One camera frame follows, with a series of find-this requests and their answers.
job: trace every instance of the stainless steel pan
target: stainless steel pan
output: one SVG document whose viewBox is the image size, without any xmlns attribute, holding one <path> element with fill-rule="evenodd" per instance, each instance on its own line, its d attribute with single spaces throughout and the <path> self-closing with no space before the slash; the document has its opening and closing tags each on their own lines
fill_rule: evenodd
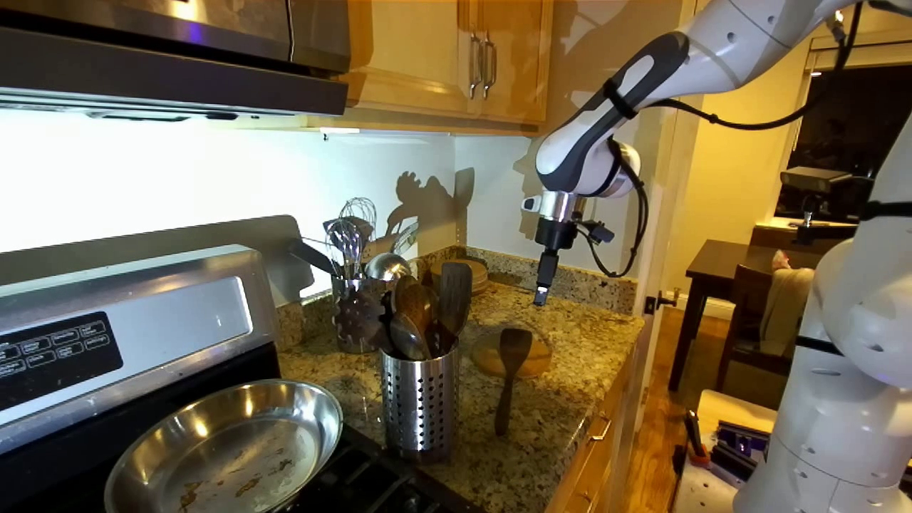
<svg viewBox="0 0 912 513">
<path fill-rule="evenodd" d="M 276 510 L 331 458 L 342 406 L 306 381 L 217 390 L 145 431 L 111 468 L 108 513 Z"/>
</svg>

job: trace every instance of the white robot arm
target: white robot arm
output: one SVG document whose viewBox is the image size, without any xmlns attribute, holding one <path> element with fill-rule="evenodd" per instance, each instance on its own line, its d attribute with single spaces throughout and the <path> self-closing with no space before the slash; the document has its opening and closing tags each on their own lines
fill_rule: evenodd
<svg viewBox="0 0 912 513">
<path fill-rule="evenodd" d="M 738 89 L 834 11 L 856 0 L 717 0 L 690 28 L 645 45 L 539 155 L 537 303 L 574 246 L 587 196 L 623 193 L 624 152 L 611 141 L 637 109 Z M 912 15 L 912 0 L 869 0 Z M 875 178 L 856 240 L 814 282 L 767 463 L 738 491 L 738 513 L 895 513 L 912 457 L 912 119 Z"/>
</svg>

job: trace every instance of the cabinet door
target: cabinet door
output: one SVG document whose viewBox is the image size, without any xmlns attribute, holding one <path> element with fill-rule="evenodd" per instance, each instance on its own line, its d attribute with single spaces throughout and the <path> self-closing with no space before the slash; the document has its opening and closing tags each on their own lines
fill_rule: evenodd
<svg viewBox="0 0 912 513">
<path fill-rule="evenodd" d="M 463 114 L 456 0 L 352 0 L 352 105 Z"/>
<path fill-rule="evenodd" d="M 539 125 L 547 105 L 551 69 L 551 0 L 473 0 L 480 69 L 484 82 L 473 94 L 472 114 Z"/>
</svg>

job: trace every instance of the granite countertop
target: granite countertop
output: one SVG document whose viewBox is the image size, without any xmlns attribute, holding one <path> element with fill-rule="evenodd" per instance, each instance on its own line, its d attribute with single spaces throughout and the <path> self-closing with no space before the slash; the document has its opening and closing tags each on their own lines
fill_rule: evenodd
<svg viewBox="0 0 912 513">
<path fill-rule="evenodd" d="M 328 319 L 325 306 L 323 312 L 302 306 L 279 312 L 282 377 L 328 387 L 353 431 L 385 443 L 379 353 L 342 353 L 323 319 Z M 497 436 L 493 411 L 504 379 L 482 373 L 472 353 L 484 333 L 516 323 L 547 342 L 551 363 L 541 377 L 516 381 L 511 434 Z M 427 463 L 423 471 L 484 510 L 546 510 L 643 324 L 637 317 L 561 297 L 537 307 L 531 292 L 492 282 L 473 293 L 460 342 L 454 457 Z"/>
</svg>

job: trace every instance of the table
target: table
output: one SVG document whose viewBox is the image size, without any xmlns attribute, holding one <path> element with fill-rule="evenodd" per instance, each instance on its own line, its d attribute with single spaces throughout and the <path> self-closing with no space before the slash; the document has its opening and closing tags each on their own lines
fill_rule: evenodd
<svg viewBox="0 0 912 513">
<path fill-rule="evenodd" d="M 704 248 L 695 253 L 695 260 L 687 269 L 690 276 L 690 293 L 684 307 L 684 323 L 680 333 L 674 377 L 668 381 L 670 390 L 680 390 L 684 363 L 690 342 L 695 330 L 701 329 L 707 299 L 732 299 L 737 272 L 738 266 L 747 266 L 752 272 L 772 272 L 772 253 L 778 248 L 772 246 L 741 246 L 741 242 L 725 242 L 725 240 L 707 240 Z M 814 250 L 788 250 L 792 269 L 816 269 L 824 253 Z"/>
<path fill-rule="evenodd" d="M 695 407 L 701 421 L 701 438 L 707 447 L 712 447 L 712 434 L 720 421 L 737 421 L 744 427 L 757 427 L 764 434 L 772 434 L 777 411 L 725 397 L 720 390 L 704 390 L 701 403 Z M 730 513 L 737 498 L 737 487 L 727 484 L 721 477 L 710 473 L 707 468 L 695 468 L 684 463 L 674 513 Z"/>
</svg>

